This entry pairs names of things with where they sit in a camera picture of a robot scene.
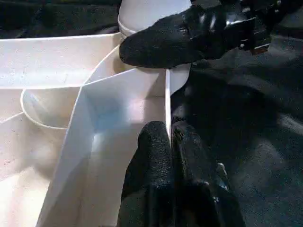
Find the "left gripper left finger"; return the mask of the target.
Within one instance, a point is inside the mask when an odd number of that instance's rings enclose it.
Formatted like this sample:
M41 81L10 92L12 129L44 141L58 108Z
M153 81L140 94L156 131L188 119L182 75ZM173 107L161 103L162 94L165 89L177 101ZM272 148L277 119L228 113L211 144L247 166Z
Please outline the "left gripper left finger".
M172 152L164 122L147 123L139 133L137 149L121 193L120 226L173 227L175 195Z

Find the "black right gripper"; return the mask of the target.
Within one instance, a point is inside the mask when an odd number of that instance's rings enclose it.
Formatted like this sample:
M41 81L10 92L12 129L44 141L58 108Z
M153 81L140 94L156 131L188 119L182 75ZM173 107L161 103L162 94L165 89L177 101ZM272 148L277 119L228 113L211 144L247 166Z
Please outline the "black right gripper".
M222 0L223 5L237 4L245 16L239 49L253 55L265 53L271 44L269 25L271 15L279 12L280 0Z

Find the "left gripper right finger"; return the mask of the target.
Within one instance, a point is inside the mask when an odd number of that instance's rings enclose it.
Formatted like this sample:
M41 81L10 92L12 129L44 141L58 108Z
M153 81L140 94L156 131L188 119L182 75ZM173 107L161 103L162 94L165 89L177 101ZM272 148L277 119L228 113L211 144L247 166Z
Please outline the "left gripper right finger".
M172 125L178 227L244 227L222 163L186 121Z

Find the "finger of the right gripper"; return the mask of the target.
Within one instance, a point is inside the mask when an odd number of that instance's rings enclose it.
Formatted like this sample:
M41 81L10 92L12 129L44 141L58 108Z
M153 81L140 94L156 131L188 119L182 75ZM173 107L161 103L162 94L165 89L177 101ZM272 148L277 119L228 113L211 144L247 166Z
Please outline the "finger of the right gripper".
M191 6L159 19L127 37L119 47L123 63L150 69L169 69L202 59L219 59L228 52L223 28L209 29L218 7Z

